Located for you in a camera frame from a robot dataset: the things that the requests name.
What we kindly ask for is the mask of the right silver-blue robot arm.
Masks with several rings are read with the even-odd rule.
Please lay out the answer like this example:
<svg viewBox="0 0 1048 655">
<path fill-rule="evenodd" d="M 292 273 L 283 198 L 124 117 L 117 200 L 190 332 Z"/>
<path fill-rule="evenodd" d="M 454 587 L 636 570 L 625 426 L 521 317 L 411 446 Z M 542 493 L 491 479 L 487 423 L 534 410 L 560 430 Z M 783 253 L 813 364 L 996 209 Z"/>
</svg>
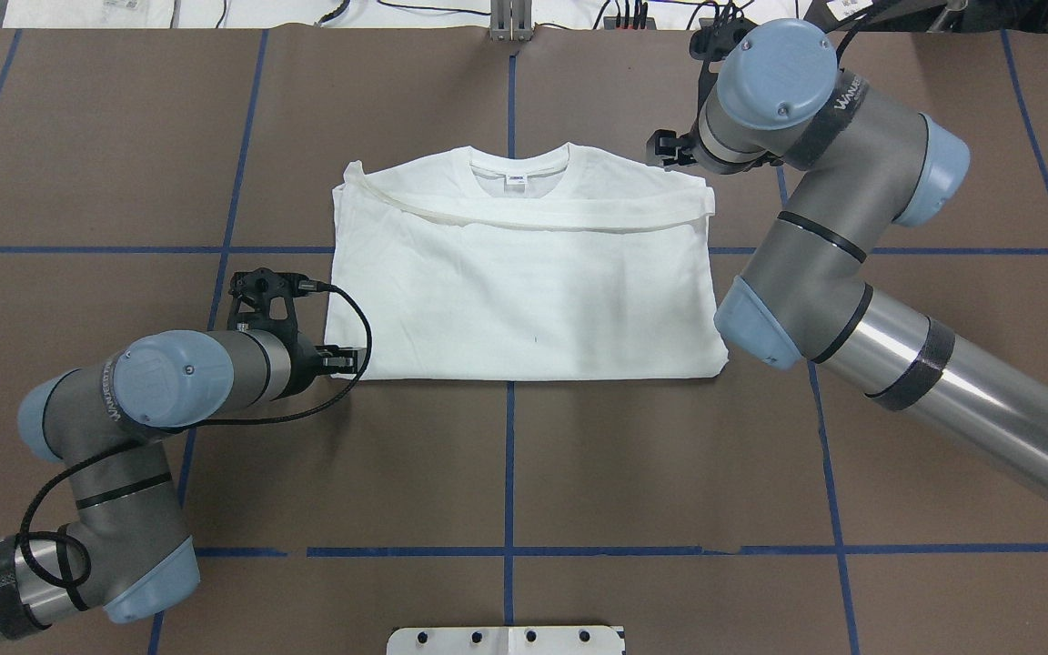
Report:
<svg viewBox="0 0 1048 655">
<path fill-rule="evenodd" d="M 1048 387 L 860 274 L 887 228 L 919 227 L 956 194 L 969 147 L 844 69 L 840 46 L 801 18 L 717 18 L 687 49 L 701 62 L 696 121 L 654 132 L 649 162 L 801 173 L 717 307 L 716 330 L 774 368 L 827 368 L 1048 503 Z"/>
</svg>

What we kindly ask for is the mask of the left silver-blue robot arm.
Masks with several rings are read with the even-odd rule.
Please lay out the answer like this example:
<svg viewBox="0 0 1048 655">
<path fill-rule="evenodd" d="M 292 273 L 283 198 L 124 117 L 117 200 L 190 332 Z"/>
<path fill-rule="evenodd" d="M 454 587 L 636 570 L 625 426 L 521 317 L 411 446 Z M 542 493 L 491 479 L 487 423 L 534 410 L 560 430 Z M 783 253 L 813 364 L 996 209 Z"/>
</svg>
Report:
<svg viewBox="0 0 1048 655">
<path fill-rule="evenodd" d="M 368 359 L 367 347 L 265 330 L 172 330 L 30 390 L 18 434 L 63 471 L 0 538 L 0 643 L 78 612 L 135 623 L 185 601 L 198 556 L 163 440 L 225 425 L 230 411 L 292 397 L 320 376 L 358 380 Z"/>
</svg>

